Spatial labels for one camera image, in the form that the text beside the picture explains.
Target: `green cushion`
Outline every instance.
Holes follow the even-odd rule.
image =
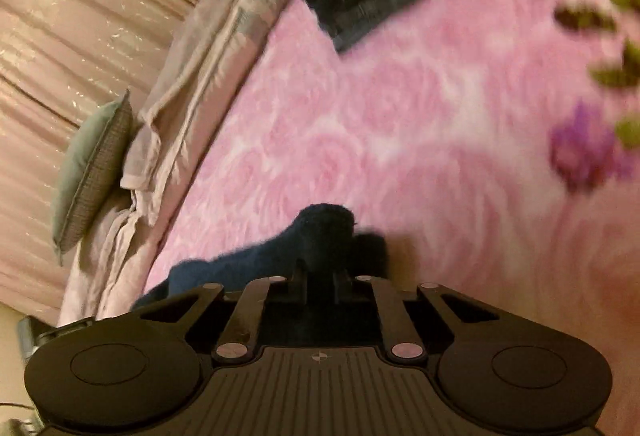
[[[53,208],[53,242],[76,246],[122,173],[133,113],[129,93],[87,118],[66,151]]]

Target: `silver pin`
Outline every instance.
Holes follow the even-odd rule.
[[[216,349],[218,356],[221,356],[222,358],[229,358],[230,360],[234,358],[241,358],[246,355],[248,351],[249,350],[246,345],[238,344],[237,342],[227,342],[226,344],[218,346]]]
[[[398,358],[418,358],[422,354],[422,348],[418,344],[402,342],[391,348],[391,352]]]

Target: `pink curtain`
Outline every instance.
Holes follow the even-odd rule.
[[[0,0],[0,302],[55,324],[68,269],[50,203],[69,140],[127,88],[138,108],[198,0]]]

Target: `wall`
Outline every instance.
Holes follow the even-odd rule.
[[[22,380],[24,366],[15,331],[15,325],[22,317],[21,313],[0,303],[0,403],[31,405]],[[0,407],[0,421],[8,418],[25,419],[30,415],[25,409]]]

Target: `pink bed sheet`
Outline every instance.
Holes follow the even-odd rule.
[[[577,37],[562,0],[421,0],[337,56],[294,0],[203,161],[148,277],[261,241],[310,203],[340,203],[389,244],[399,287],[437,281],[580,337],[614,389],[600,427],[640,435],[640,185],[569,194],[549,131],[579,101],[608,119],[634,94],[587,65],[623,33]],[[609,9],[609,0],[588,1]]]

